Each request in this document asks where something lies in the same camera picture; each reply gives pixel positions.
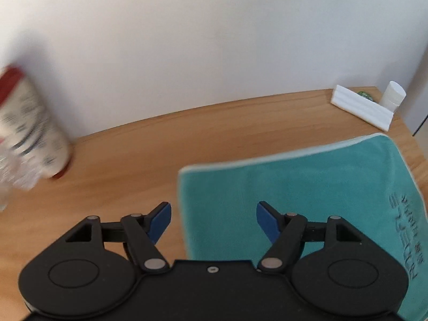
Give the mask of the teal microfiber towel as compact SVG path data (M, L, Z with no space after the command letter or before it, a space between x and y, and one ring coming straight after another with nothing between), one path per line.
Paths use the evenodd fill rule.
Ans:
M187 256L257 262L270 241L260 201L310 221L345 218L406 268L399 314L427 319L427 211L399 149L375 133L271 156L191 165L178 173Z

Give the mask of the white cup red lid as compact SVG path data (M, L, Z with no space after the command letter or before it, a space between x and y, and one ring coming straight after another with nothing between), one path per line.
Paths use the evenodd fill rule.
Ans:
M19 67L1 68L1 139L44 178L61 178L72 161L72 144Z

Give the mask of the green round tin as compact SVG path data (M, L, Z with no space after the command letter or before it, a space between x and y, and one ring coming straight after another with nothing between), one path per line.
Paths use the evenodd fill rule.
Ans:
M369 101L374 101L374 98L371 96L371 94L367 93L366 91L358 91L357 94L361 97L364 97L365 99L368 99Z

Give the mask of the white cylindrical container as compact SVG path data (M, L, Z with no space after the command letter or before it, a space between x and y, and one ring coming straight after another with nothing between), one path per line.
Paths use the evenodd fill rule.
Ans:
M406 91L395 81L390 81L379 104L391 112L396 112L406 97Z

